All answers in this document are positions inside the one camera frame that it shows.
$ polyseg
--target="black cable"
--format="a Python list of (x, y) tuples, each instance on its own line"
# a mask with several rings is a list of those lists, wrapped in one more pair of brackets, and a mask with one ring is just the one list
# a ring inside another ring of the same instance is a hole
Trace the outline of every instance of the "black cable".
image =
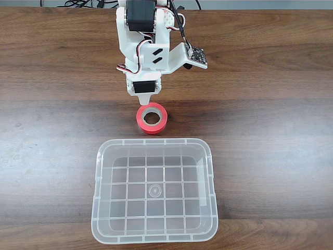
[(69, 8), (69, 7), (74, 7), (74, 8), (92, 8), (91, 6), (87, 6), (89, 2), (92, 0), (68, 0), (65, 2), (64, 5), (62, 6), (57, 6), (61, 8)]
[(118, 5), (119, 5), (119, 4), (115, 4), (115, 5), (113, 5), (113, 6), (111, 7), (111, 9), (116, 8)]
[(200, 5), (199, 1), (198, 1), (198, 0), (196, 0), (196, 2), (197, 2), (197, 5), (198, 5), (199, 9), (200, 9), (200, 10), (202, 10), (202, 9), (201, 9), (201, 5)]
[[(114, 6), (111, 7), (111, 9), (116, 8), (118, 6), (118, 1), (108, 1), (105, 2), (104, 0), (97, 0), (97, 8), (104, 8), (104, 4), (112, 4), (112, 3), (117, 3)], [(74, 7), (74, 8), (93, 8), (93, 0), (67, 0), (64, 5), (62, 6), (57, 6), (60, 8), (69, 8), (69, 7)]]

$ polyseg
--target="wood grain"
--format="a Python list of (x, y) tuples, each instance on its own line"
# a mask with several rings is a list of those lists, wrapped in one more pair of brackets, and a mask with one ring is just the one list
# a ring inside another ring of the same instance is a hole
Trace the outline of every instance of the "wood grain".
[[(0, 8), (1, 249), (332, 249), (333, 11), (185, 11), (208, 70), (163, 76), (160, 137), (211, 147), (207, 243), (117, 247), (90, 229), (99, 146), (146, 138), (114, 10)], [(181, 41), (174, 33), (172, 44)]]

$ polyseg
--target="transparent storage box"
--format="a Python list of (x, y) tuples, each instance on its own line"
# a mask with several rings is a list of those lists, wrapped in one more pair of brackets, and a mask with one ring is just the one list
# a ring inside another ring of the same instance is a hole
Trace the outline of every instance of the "transparent storage box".
[(200, 139), (124, 139), (99, 149), (92, 232), (104, 244), (195, 242), (218, 226), (213, 164)]

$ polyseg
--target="black slot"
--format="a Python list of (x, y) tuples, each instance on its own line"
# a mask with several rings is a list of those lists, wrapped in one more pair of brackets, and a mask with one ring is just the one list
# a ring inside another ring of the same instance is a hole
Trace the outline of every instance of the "black slot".
[(156, 56), (157, 54), (160, 54), (163, 51), (162, 48), (159, 48), (158, 50), (156, 50), (153, 54)]
[(152, 61), (154, 64), (158, 63), (160, 60), (162, 60), (162, 57), (159, 57), (157, 59), (155, 59), (154, 61)]

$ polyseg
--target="gray wall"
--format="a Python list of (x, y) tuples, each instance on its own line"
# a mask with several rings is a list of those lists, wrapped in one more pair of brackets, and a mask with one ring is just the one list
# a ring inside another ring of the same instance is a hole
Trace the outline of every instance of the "gray wall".
[[(202, 9), (333, 9), (333, 1), (212, 1), (199, 0)], [(63, 5), (64, 1), (43, 0), (45, 7)], [(182, 5), (186, 9), (198, 9), (194, 0), (176, 0), (176, 6)], [(0, 1), (0, 6), (39, 6), (39, 0), (5, 0)]]

